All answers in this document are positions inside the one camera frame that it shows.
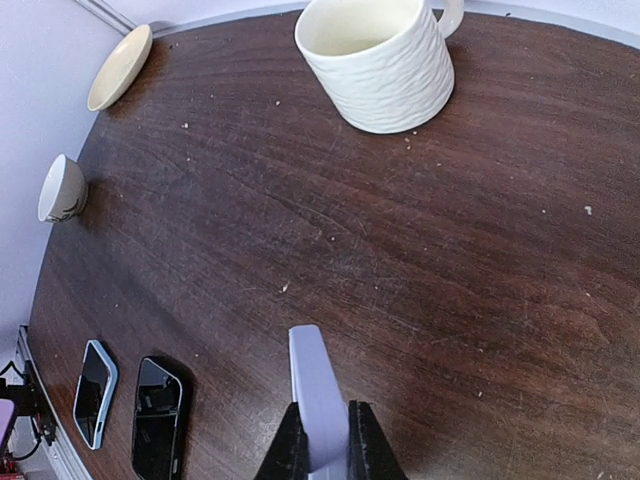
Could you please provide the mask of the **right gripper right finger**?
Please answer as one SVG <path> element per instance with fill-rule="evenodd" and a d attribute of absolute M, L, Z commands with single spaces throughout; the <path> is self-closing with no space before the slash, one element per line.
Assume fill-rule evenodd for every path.
<path fill-rule="evenodd" d="M 347 478 L 407 480 L 371 406 L 351 400 Z"/>

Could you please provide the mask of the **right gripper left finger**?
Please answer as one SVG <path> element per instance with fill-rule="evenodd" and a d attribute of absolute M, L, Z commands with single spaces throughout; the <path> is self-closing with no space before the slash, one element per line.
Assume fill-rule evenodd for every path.
<path fill-rule="evenodd" d="M 289 404 L 255 480 L 307 480 L 310 473 L 308 436 L 299 405 Z"/>

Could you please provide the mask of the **purple smartphone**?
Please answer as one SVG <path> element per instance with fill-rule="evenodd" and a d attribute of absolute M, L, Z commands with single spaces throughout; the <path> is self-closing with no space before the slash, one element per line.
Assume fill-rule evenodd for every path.
<path fill-rule="evenodd" d="M 9 439 L 16 420 L 16 406 L 10 399 L 0 399 L 0 442 L 4 445 Z"/>

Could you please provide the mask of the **lilac silicone phone case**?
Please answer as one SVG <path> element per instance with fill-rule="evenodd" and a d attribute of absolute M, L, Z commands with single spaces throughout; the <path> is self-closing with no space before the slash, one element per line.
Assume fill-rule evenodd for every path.
<path fill-rule="evenodd" d="M 348 409 L 329 354 L 316 325 L 289 330 L 292 398 L 308 438 L 310 479 L 345 479 L 349 441 Z"/>

